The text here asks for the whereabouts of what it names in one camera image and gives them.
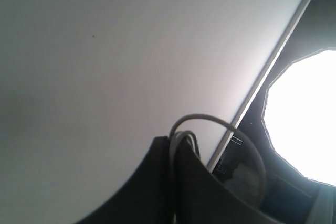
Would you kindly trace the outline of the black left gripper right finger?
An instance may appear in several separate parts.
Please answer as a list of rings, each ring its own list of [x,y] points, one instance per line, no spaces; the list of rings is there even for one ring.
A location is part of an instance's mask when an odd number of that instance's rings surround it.
[[[278,223],[229,192],[186,140],[175,154],[177,223]]]

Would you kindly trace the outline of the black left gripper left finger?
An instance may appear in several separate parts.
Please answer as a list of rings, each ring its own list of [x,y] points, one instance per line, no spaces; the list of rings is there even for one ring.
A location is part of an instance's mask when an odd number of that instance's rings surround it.
[[[79,223],[172,223],[174,194],[166,136],[155,137],[141,164],[104,204]]]

